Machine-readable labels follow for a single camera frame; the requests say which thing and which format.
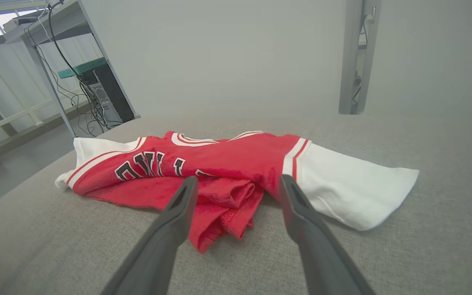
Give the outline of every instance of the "power cord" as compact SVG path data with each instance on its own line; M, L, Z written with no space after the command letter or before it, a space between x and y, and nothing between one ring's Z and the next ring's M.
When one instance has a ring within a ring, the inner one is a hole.
M356 98L356 95L358 95L358 93L360 92L360 89L362 89L362 86L358 88L358 90L356 91L356 94L352 97L353 106L358 104L358 101L355 101L354 99Z
M67 97L68 99L70 99L70 102L71 102L71 105L73 107L76 107L76 113L78 115L78 119L77 119L77 126L79 127L79 129L81 129L84 133L88 134L88 135L91 135L91 136L94 136L96 137L92 131L94 131L95 127L92 128L92 130L89 129L89 125L87 124L87 129L86 131L81 127L80 125L80 120L81 120L81 115L83 114L85 116L85 120L86 120L86 116L88 114L88 112L86 113L80 113L79 112L79 94L76 94L70 90L67 90L65 89L63 86L60 86L59 84L59 81L58 81L58 78L57 78L57 74L52 70L52 68L50 67L49 63L47 62L46 58L45 58L45 54L43 53L43 49L41 49L41 47L39 47L38 43L36 43L36 41L34 40L34 38L32 37L32 34L30 33L30 26L34 24L34 23L31 23L30 25L28 25L27 27L24 28L24 33L26 36L28 36L28 42L30 44L30 46L34 49L34 51L37 53L37 55L45 62L45 64L47 65L50 73L52 74L52 77L54 77L54 81L56 83L56 86L57 86L57 91L59 93L61 93L62 95L64 95L65 97ZM73 94L72 97L69 97L68 95L66 95L65 93L61 92L60 91L60 88L63 89L64 91L66 91L67 93L71 93ZM83 96L85 96L87 99L88 99L88 96L86 95L85 92L83 92L82 94Z
M367 40L367 30L365 29L365 20L363 21L363 33L365 34L365 45L367 45L368 40Z
M56 6L58 6L59 4L63 4L64 0L60 0L60 2L57 2L56 4L54 4L53 6L48 6L49 8L49 12L48 12L48 25L50 27L50 33L52 35L52 41L54 42L54 45L56 45L56 48L58 49L58 52L59 54L61 55L61 57L63 58L63 60L65 61L65 63L69 66L69 68L72 70L72 72L74 73L74 76L76 77L77 80L79 80L79 82L81 84L85 84L79 77L79 74L75 71L75 69L73 68L73 66L71 66L71 64L68 62L67 58L65 58L63 52L61 52L61 49L59 48L58 46L58 42L56 41L56 37L54 36L54 30L52 28L52 21L51 21L51 17L52 17L52 11L54 10L54 8ZM94 95L94 97L96 97L96 101L98 100L98 96L96 95L96 93L90 88L90 87L87 87L87 89L90 91L90 93L92 93ZM102 109L102 113L101 113L101 117L100 117L100 120L103 121L103 126L106 128L106 129L110 129L110 127L108 126L107 124L107 120L105 120L105 117L103 116L103 113L105 112L105 108L103 108L103 106L101 106L100 104L100 107Z

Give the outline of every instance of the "jersey fabric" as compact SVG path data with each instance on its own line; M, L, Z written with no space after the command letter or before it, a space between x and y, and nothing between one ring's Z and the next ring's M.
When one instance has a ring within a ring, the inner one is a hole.
M130 143L75 138L76 168L56 186L118 205L163 209L187 176L199 181L189 239L205 252L225 233L242 238L264 191L279 200L288 174L315 207L359 230L382 223L407 196L417 170L386 168L287 134L244 132L193 139L167 132Z

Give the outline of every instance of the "gray fabric surface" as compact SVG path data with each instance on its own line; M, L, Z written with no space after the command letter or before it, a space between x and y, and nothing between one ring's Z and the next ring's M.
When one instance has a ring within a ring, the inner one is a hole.
M381 226L358 232L326 221L379 295L472 294L469 121L152 118L101 137L128 142L174 130L192 138L230 138L255 129L298 134L384 166L419 169L414 189ZM58 191L54 179L74 166L71 152L0 199L0 294L99 293L157 217L157 211ZM169 294L306 293L298 249L287 236L279 204L265 196L254 220L243 240L221 237L203 255L186 241L178 250Z

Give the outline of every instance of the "white wall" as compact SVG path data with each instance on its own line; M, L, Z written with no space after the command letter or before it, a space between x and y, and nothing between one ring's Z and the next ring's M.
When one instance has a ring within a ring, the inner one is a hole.
M141 116L338 112L344 0L81 2Z
M472 1L382 1L365 114L472 116Z

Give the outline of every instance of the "black lettering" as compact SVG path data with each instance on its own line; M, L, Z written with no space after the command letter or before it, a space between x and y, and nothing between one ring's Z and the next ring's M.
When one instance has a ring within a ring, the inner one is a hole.
M176 160L174 161L174 168L176 169L176 175L178 176L183 176L182 175L183 163L185 163L185 160L182 158L176 158Z
M121 180L128 180L126 176L127 173L129 173L135 179L140 178L140 176L131 167L131 163L129 161L125 161L125 163L119 166L114 172L116 172L118 179Z
M150 174L150 171L148 169L148 166L147 166L147 163L145 161L145 159L143 158L143 154L142 153L139 153L137 155L134 156L134 162L139 166L141 167L141 169L143 169L143 171L145 172L145 175L147 177L152 177L152 175Z
M198 175L198 176L213 176L212 174L202 172L202 170L199 170L199 169L196 170L196 175Z
M161 161L163 160L163 157L165 156L164 153L162 152L157 152L156 153L156 159L158 161L158 174L159 176L163 177L163 173L161 172Z
M152 170L152 164L154 164L154 152L145 152L145 158L147 159L148 172L150 177L156 177L154 170Z

